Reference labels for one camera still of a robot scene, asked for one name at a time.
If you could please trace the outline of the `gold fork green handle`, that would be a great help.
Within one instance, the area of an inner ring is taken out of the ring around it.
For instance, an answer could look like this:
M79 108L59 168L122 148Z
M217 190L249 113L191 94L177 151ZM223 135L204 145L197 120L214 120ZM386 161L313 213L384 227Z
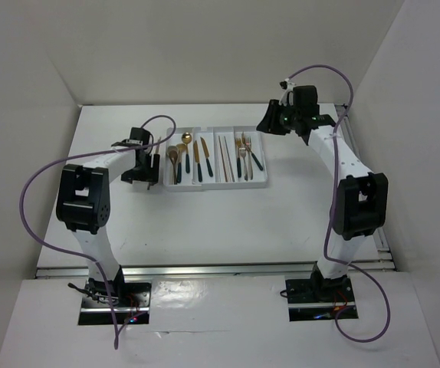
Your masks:
M241 134L241 141L244 145L245 149L248 151L248 154L250 157L254 160L256 166L263 171L264 167L261 165L261 161L256 157L255 153L252 150L252 143L251 143L251 137L246 136L245 133Z
M239 138L235 137L235 147L236 147L236 165L237 165L237 175L238 178L241 178L241 157L240 157L240 147L241 147L241 141Z

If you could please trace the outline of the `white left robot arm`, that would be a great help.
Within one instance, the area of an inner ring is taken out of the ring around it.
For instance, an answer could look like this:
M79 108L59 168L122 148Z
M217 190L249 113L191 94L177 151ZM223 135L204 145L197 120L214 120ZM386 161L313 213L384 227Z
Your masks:
M113 144L112 153L99 155L83 165L62 169L56 215L77 239L81 252L89 256L89 279L82 291L110 306L126 297L123 270L111 249L106 224L110 219L110 184L115 179L148 187L159 181L158 152L141 149L154 143L151 132L133 127L130 137Z

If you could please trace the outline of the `gold knife green handle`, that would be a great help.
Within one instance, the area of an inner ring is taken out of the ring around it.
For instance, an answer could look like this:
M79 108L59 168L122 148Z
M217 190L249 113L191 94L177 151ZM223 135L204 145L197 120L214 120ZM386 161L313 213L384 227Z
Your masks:
M206 162L206 165L207 165L208 174L209 174L210 177L214 177L212 165L211 165L210 159L209 159L209 157L210 157L210 155L209 155L209 148L208 148L207 143L206 143L206 141L205 141L205 139L203 137L200 137L200 140L201 140L203 152L204 152L204 155L205 155L205 162Z
M193 155L194 155L194 160L195 160L195 164L196 164L197 179L198 179L198 182L202 182L202 180L203 180L202 167L201 167L200 158L199 158L199 145L198 145L197 140L195 140L193 143Z

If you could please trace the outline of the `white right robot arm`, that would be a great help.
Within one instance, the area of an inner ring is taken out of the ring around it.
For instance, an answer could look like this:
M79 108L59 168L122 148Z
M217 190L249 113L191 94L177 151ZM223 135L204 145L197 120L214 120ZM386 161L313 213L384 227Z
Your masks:
M257 129L284 136L296 133L323 161L333 177L330 223L323 255L314 265L306 289L288 296L328 302L348 285L347 272L364 241L383 226L389 182L363 164L339 133L339 126L320 112L316 87L281 82L284 94L270 100Z

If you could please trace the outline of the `brown chopstick pair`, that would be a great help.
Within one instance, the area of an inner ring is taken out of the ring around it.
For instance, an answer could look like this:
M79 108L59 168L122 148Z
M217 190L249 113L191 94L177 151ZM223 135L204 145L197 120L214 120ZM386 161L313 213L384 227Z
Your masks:
M160 168L160 143L157 143L153 148L153 151L149 154L149 179L147 189L150 190L152 186L159 181L159 168Z

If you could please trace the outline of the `metal chopstick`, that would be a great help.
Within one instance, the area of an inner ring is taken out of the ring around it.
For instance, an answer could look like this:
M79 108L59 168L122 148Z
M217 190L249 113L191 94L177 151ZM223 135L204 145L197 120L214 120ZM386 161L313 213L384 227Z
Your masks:
M231 157L230 157L230 153L229 153L229 150L228 150L228 144L227 144L226 136L224 136L224 142L225 142L225 150L226 150L227 157L228 157L228 167L229 167L231 181L235 182L235 176L234 176L234 172L233 172L233 168L232 168L232 164L231 164Z

